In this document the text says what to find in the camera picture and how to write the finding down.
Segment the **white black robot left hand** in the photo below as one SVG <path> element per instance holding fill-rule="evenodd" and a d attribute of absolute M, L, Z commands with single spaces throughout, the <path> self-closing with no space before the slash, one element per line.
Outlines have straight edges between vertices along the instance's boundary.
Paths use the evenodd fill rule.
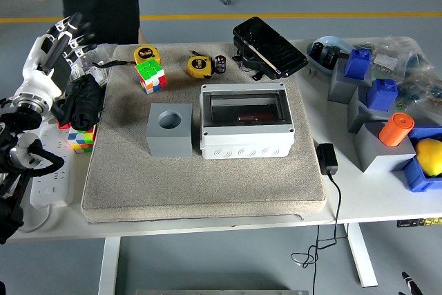
<path fill-rule="evenodd" d="M 73 64 L 96 47 L 95 34 L 81 13 L 58 21 L 32 45 L 13 105 L 49 111 L 64 92 Z"/>

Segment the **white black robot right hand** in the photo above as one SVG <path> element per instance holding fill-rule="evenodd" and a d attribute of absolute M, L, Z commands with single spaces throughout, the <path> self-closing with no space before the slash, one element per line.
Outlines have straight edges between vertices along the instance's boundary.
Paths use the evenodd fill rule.
<path fill-rule="evenodd" d="M 423 295 L 423 292 L 420 290 L 419 286 L 412 280 L 412 278 L 406 273 L 401 273 L 405 284 L 410 290 L 411 295 Z"/>

